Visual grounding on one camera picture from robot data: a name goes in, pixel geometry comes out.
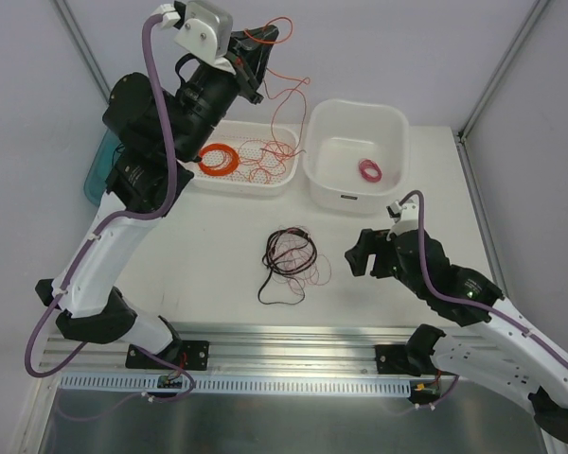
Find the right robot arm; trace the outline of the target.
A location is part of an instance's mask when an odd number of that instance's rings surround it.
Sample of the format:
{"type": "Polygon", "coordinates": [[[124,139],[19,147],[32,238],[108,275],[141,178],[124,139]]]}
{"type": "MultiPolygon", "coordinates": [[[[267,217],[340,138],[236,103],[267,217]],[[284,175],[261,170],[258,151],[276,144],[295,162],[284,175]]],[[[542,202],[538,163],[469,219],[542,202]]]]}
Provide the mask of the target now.
{"type": "Polygon", "coordinates": [[[377,366],[412,376],[463,376],[513,401],[568,445],[568,370],[553,358],[558,348],[542,347],[543,337],[503,292],[480,272],[453,264],[439,241],[427,237],[425,253],[423,273],[417,231],[394,236],[363,229],[345,259],[355,276],[398,280],[437,315],[490,341],[504,357],[479,353],[423,323],[403,346],[379,348],[377,366]]]}

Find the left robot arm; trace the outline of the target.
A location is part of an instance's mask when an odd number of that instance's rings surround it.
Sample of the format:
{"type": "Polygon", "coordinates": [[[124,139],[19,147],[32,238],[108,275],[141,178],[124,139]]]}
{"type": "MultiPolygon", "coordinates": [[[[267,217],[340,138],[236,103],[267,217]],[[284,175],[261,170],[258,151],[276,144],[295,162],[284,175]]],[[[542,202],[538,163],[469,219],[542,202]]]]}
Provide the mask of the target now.
{"type": "Polygon", "coordinates": [[[56,325],[66,339],[125,341],[160,368],[178,361],[182,342],[169,322],[134,307],[115,281],[193,179],[185,165],[200,162],[201,149],[234,100],[262,100],[258,86],[278,35],[274,25],[233,33],[225,52],[233,70],[201,62],[175,94],[161,88],[154,68],[117,82],[102,121],[123,150],[70,265],[36,285],[48,312],[58,314],[56,325]]]}

